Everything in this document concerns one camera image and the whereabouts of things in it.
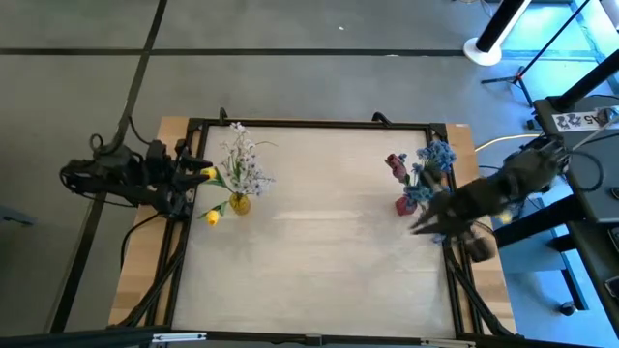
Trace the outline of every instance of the sticker label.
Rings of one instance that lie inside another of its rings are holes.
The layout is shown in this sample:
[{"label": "sticker label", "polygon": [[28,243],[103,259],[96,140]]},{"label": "sticker label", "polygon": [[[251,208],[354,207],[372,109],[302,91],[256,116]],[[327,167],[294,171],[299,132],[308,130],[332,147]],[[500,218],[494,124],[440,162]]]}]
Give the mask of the sticker label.
[{"label": "sticker label", "polygon": [[[619,117],[619,106],[603,107],[588,112],[552,115],[559,131],[596,131],[615,117]],[[619,123],[610,126],[609,129],[619,130]]]}]

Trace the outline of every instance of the wooden table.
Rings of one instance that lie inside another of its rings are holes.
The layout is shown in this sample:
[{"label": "wooden table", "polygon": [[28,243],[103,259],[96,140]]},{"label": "wooden table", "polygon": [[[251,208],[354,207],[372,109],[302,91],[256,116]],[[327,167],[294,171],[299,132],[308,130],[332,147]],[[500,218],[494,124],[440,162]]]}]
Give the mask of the wooden table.
[{"label": "wooden table", "polygon": [[[158,139],[166,144],[168,149],[173,149],[176,140],[185,137],[188,122],[189,118],[187,117],[164,117],[159,129]],[[450,124],[446,126],[449,142],[457,154],[457,161],[454,164],[456,184],[461,186],[478,177],[471,130],[468,125]],[[194,149],[196,148],[196,139],[192,146]],[[154,211],[150,207],[140,207],[137,211],[135,223],[144,220],[153,213]],[[488,217],[483,218],[482,222],[490,225]],[[127,248],[125,265],[121,272],[116,298],[110,312],[109,324],[116,324],[123,320],[153,283],[162,248],[164,227],[165,220],[156,218],[133,233]],[[175,231],[171,244],[172,250],[176,246],[178,232],[178,230]],[[491,260],[472,264],[472,271],[476,288],[490,310],[508,330],[515,332],[516,325],[498,253]],[[163,323],[168,287],[169,281],[162,290],[155,324]],[[469,315],[470,307],[466,295],[459,286],[458,289],[464,329],[467,333],[473,333],[473,324]]]}]

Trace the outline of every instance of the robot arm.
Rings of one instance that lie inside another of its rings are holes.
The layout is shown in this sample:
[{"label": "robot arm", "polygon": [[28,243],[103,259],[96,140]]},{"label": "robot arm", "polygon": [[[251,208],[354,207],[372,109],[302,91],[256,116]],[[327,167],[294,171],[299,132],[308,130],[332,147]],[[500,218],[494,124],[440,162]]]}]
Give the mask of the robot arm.
[{"label": "robot arm", "polygon": [[[457,188],[454,192],[443,190],[432,181],[432,175],[421,176],[434,190],[428,209],[411,226],[414,234],[439,233],[464,242],[474,262],[494,256],[489,241],[476,236],[471,225],[478,218],[496,215],[508,205],[521,202],[534,192],[548,191],[553,178],[564,172],[569,163],[569,152],[561,139],[541,136],[509,155],[495,174],[480,178]],[[428,224],[431,218],[437,222]]]},{"label": "robot arm", "polygon": [[125,145],[111,153],[95,152],[93,159],[71,160],[60,170],[60,180],[73,193],[111,193],[131,205],[151,205],[163,216],[186,218],[190,215],[187,190],[209,179],[189,171],[213,166],[190,154],[185,140],[175,146],[176,159],[167,154],[159,140],[150,142],[146,159]]}]

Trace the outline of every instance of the flower bouquet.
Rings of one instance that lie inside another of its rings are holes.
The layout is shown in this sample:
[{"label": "flower bouquet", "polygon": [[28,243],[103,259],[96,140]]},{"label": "flower bouquet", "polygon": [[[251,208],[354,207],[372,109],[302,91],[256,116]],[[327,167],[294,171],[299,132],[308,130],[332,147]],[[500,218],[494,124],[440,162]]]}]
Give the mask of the flower bouquet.
[{"label": "flower bouquet", "polygon": [[220,216],[225,214],[225,208],[229,204],[234,212],[243,216],[251,209],[249,196],[260,196],[275,179],[267,177],[257,162],[254,152],[260,144],[271,144],[268,141],[253,143],[247,138],[248,130],[240,123],[232,123],[230,127],[236,132],[236,140],[232,144],[223,142],[221,146],[228,153],[218,166],[202,169],[201,174],[209,176],[204,184],[215,185],[229,190],[230,198],[211,210],[203,213],[198,218],[206,218],[210,225],[216,225]]},{"label": "flower bouquet", "polygon": [[394,177],[404,184],[404,195],[396,201],[396,210],[400,216],[415,213],[419,204],[429,201],[434,195],[429,183],[421,175],[422,170],[425,170],[434,182],[439,183],[443,173],[449,172],[456,160],[456,154],[449,144],[440,140],[434,140],[429,146],[417,150],[417,157],[421,163],[412,164],[412,178],[404,165],[406,154],[390,154],[385,159]]}]

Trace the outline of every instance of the black tripod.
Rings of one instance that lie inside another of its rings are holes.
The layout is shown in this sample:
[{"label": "black tripod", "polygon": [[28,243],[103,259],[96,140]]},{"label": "black tripod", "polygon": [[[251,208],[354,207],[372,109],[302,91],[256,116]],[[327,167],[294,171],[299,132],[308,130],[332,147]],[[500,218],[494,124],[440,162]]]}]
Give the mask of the black tripod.
[{"label": "black tripod", "polygon": [[522,93],[524,94],[524,97],[526,98],[526,101],[529,103],[529,107],[533,107],[533,100],[531,99],[531,95],[529,95],[529,91],[526,89],[526,86],[524,85],[524,81],[522,80],[522,78],[524,77],[526,72],[529,69],[531,69],[533,64],[538,59],[540,59],[540,57],[550,47],[550,45],[552,43],[554,43],[554,41],[559,37],[559,35],[561,35],[561,33],[565,30],[565,28],[567,28],[568,25],[570,25],[570,23],[574,20],[574,18],[576,18],[576,16],[578,14],[580,14],[582,9],[584,9],[584,7],[587,6],[589,1],[591,1],[591,0],[585,0],[582,3],[582,5],[580,5],[580,7],[578,7],[578,9],[574,12],[574,14],[572,14],[572,16],[570,16],[570,18],[568,18],[568,20],[565,22],[565,24],[563,24],[563,26],[559,29],[559,31],[556,34],[554,34],[554,36],[550,39],[550,41],[548,41],[548,43],[542,48],[542,50],[540,50],[538,52],[538,54],[536,54],[535,57],[533,57],[533,59],[529,62],[529,64],[527,64],[526,67],[518,68],[518,71],[516,72],[515,76],[487,79],[487,80],[483,80],[482,84],[494,83],[494,82],[508,82],[508,81],[510,83],[514,84],[514,85],[518,84],[518,86],[522,90]]}]

